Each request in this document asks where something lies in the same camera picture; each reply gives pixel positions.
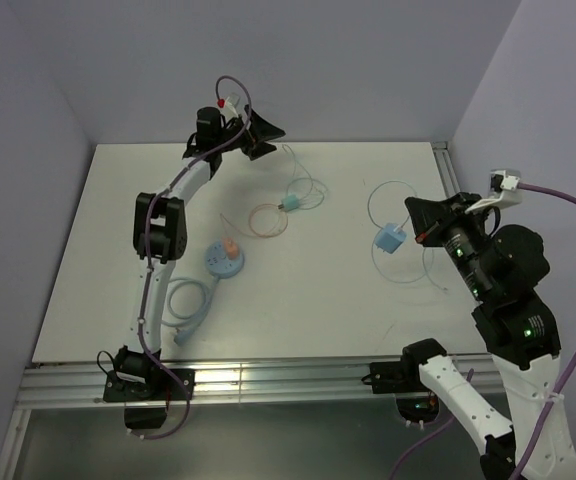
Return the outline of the teal charger plug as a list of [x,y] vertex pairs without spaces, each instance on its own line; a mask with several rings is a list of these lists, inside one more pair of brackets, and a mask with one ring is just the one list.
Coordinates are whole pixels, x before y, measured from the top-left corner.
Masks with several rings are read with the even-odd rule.
[[298,209],[299,207],[300,199],[295,194],[287,195],[278,205],[278,209],[284,212],[291,212]]

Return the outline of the orange pink charger plug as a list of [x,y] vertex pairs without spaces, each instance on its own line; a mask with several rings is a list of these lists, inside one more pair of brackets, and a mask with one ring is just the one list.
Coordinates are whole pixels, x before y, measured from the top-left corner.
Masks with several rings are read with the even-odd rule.
[[232,238],[223,238],[222,247],[229,260],[235,260],[240,256],[239,245]]

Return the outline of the round blue power strip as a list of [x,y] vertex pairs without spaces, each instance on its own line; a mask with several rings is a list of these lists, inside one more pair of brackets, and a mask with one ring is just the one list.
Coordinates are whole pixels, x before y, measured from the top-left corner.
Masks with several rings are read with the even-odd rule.
[[228,279],[237,275],[243,268],[245,256],[240,248],[240,256],[229,260],[223,250],[222,240],[212,243],[204,252],[204,264],[208,272],[218,279]]

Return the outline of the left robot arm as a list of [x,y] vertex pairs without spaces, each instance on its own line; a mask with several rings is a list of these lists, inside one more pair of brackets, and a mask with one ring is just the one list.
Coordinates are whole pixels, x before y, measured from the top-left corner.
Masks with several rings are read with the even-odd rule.
[[277,150],[272,144],[286,132],[258,115],[251,106],[228,119],[217,107],[197,111],[196,131],[182,156],[182,169],[158,193],[141,193],[135,201],[133,247],[140,260],[137,300],[123,346],[113,361],[118,379],[140,399],[159,394],[165,373],[161,325],[167,289],[176,262],[188,243],[186,207],[217,173],[222,155],[241,150],[251,161]]

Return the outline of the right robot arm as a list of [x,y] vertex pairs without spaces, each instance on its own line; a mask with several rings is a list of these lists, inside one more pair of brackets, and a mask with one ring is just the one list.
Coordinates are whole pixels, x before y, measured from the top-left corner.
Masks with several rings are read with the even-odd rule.
[[510,414],[494,410],[457,372],[434,339],[404,348],[403,383],[427,387],[449,408],[475,443],[487,479],[576,479],[560,373],[561,342],[556,319],[537,294],[549,273],[542,237],[510,224],[489,234],[477,213],[477,194],[443,201],[408,197],[405,206],[415,240],[444,248],[474,297],[475,326],[498,369]]

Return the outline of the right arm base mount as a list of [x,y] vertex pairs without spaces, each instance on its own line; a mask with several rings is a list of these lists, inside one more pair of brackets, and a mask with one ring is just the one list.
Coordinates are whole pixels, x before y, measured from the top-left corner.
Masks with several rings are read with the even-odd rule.
[[370,363],[361,382],[375,395],[393,395],[397,412],[407,427],[422,429],[439,417],[438,397],[410,374],[402,361]]

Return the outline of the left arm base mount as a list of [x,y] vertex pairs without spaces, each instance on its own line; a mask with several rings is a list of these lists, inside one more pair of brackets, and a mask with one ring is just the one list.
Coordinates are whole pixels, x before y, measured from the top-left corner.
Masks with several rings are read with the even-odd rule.
[[[127,348],[122,348],[117,355],[99,351],[96,366],[105,375],[102,401],[124,405],[123,419],[128,434],[142,440],[158,440],[177,433],[187,423],[195,370],[170,369]],[[184,403],[183,414],[174,426],[163,431],[174,401]]]

